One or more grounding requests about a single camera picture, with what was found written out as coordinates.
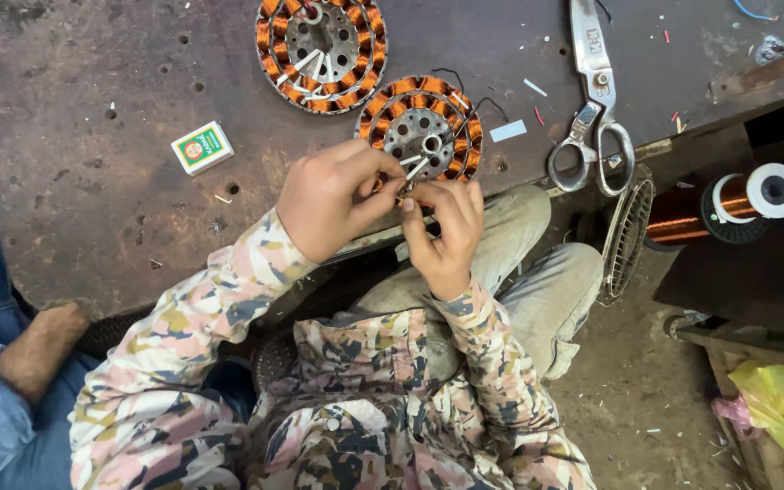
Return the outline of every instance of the gray pants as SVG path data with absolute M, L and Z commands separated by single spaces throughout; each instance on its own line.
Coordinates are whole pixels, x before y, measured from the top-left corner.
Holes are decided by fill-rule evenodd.
M 549 196 L 536 186 L 519 186 L 486 202 L 485 231 L 471 266 L 476 280 L 496 293 L 549 221 Z M 571 339 L 588 317 L 603 274 L 598 251 L 581 243 L 561 244 L 534 262 L 499 299 L 510 314 L 513 336 L 541 376 L 556 379 L 567 372 L 579 350 Z M 414 308 L 426 309 L 429 373 L 434 382 L 442 382 L 458 371 L 463 355 L 453 346 L 450 327 L 432 305 L 419 271 L 399 270 L 356 302 L 349 314 L 370 318 Z

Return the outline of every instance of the pink plastic bag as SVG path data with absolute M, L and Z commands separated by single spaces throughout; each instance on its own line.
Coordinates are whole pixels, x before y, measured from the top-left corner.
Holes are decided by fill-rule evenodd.
M 737 432 L 737 440 L 758 439 L 758 436 L 763 432 L 762 429 L 752 427 L 752 422 L 749 418 L 749 407 L 746 406 L 743 396 L 738 396 L 732 401 L 715 398 L 711 405 L 716 417 L 724 417 L 731 421 L 731 425 L 734 426 L 734 430 Z

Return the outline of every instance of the yellow plastic bag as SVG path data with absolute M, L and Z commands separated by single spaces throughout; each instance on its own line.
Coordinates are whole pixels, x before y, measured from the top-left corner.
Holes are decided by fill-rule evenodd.
M 784 449 L 784 365 L 746 361 L 728 375 L 742 392 L 752 425 Z

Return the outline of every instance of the metal table surface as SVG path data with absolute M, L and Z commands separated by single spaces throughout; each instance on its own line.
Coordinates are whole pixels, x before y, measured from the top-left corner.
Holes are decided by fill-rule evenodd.
M 784 41 L 784 3 L 748 0 L 751 10 L 783 14 L 764 22 L 731 0 L 604 2 L 617 120 L 635 146 L 674 135 L 676 111 L 691 130 L 784 99 L 784 79 L 719 105 L 707 90 L 711 79 L 754 63 L 750 45 L 757 50 L 767 35 Z M 267 83 L 255 55 L 258 4 L 0 0 L 0 234 L 30 302 L 86 296 L 107 314 L 154 302 L 274 205 L 291 162 L 352 136 L 357 112 L 304 113 Z M 498 143 L 486 138 L 477 171 L 486 193 L 543 178 L 552 139 L 583 105 L 568 2 L 379 6 L 389 41 L 381 83 L 457 70 L 472 100 L 491 96 L 528 128 Z M 480 116 L 487 136 L 504 124 L 488 104 Z M 190 177 L 169 144 L 211 120 L 234 157 Z M 231 183 L 238 194 L 226 192 Z M 164 266 L 152 269 L 150 259 Z

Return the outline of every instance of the scissors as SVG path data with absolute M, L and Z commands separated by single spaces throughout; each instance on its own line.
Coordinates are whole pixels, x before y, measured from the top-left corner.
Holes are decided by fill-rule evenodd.
M 634 175 L 634 146 L 628 132 L 616 122 L 616 85 L 613 83 L 613 69 L 610 58 L 607 57 L 604 33 L 601 32 L 594 0 L 571 0 L 571 30 L 577 71 L 582 77 L 586 104 L 573 119 L 571 133 L 567 139 L 558 143 L 550 153 L 550 177 L 560 189 L 572 192 L 585 185 L 589 167 L 597 162 L 601 193 L 610 197 L 617 196 L 622 194 Z M 583 142 L 596 120 L 598 126 L 594 131 L 594 146 L 598 148 L 597 151 Z M 612 133 L 622 146 L 621 157 L 614 155 L 606 159 L 610 168 L 616 168 L 619 164 L 625 165 L 625 184 L 618 189 L 610 187 L 604 174 L 601 136 L 605 132 Z M 568 146 L 578 149 L 583 158 L 576 174 L 572 176 L 562 175 L 555 166 L 556 155 Z

